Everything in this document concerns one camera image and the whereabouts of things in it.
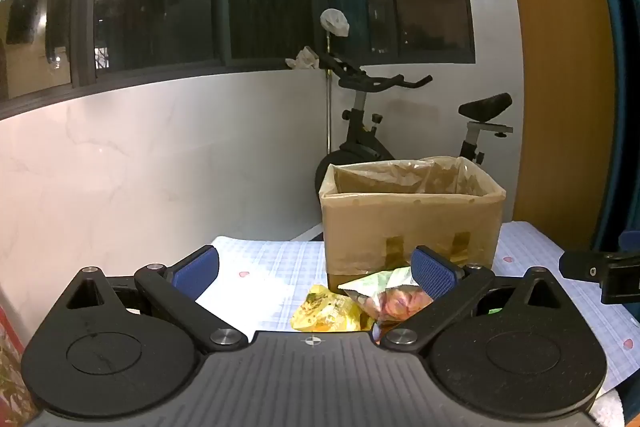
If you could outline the pale green chip bag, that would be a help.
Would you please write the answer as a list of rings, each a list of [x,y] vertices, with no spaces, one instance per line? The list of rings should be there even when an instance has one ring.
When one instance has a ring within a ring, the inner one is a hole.
[[[433,299],[413,280],[409,267],[380,271],[338,286],[378,324],[400,323]]]

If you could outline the yellow snack bag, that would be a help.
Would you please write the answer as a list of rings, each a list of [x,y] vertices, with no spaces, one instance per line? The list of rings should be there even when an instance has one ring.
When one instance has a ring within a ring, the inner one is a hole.
[[[350,333],[370,331],[372,317],[349,297],[314,285],[304,302],[295,310],[291,327],[299,332]]]

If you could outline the brown cardboard box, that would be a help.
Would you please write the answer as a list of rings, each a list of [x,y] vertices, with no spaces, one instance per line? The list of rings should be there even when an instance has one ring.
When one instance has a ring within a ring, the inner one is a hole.
[[[506,190],[463,157],[331,165],[318,195],[331,291],[406,265],[419,246],[456,265],[494,262]]]

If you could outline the black exercise bike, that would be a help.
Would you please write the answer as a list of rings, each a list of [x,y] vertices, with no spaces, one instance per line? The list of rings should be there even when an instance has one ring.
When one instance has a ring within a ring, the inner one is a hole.
[[[337,77],[338,87],[354,92],[355,98],[352,107],[345,109],[341,115],[347,122],[345,140],[336,147],[331,146],[329,153],[319,162],[314,175],[316,190],[319,190],[326,170],[331,165],[346,166],[418,156],[420,153],[454,151],[453,146],[446,145],[436,136],[438,130],[444,129],[438,122],[438,108],[422,104],[413,96],[387,102],[387,107],[392,111],[392,127],[383,135],[393,141],[395,152],[386,147],[378,135],[383,116],[373,113],[371,121],[366,121],[366,101],[369,94],[383,93],[393,88],[416,90],[432,82],[432,76],[427,75],[416,81],[405,80],[401,74],[393,77],[371,76],[356,63],[329,51],[320,54],[318,65],[329,76]],[[480,165],[484,161],[484,153],[478,149],[482,133],[504,139],[514,132],[511,126],[496,121],[512,103],[512,96],[502,92],[460,105],[458,114],[466,119],[466,124],[454,127],[458,131],[465,131],[458,155]]]

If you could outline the wooden wardrobe panel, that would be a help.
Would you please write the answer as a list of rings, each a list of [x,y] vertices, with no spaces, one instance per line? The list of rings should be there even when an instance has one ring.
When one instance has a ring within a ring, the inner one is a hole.
[[[589,248],[608,181],[615,64],[608,0],[518,0],[524,127],[513,216]]]

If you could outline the white cap on pole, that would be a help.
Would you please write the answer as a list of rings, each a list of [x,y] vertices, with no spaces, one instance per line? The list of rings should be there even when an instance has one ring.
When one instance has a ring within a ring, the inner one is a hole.
[[[320,24],[331,35],[340,38],[347,38],[349,35],[349,22],[341,10],[325,9],[320,15]]]

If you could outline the white rag on handlebar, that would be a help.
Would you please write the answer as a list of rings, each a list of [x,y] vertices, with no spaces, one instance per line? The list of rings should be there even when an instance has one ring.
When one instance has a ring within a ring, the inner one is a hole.
[[[319,69],[320,57],[310,46],[304,46],[296,57],[287,57],[285,64],[290,69]]]

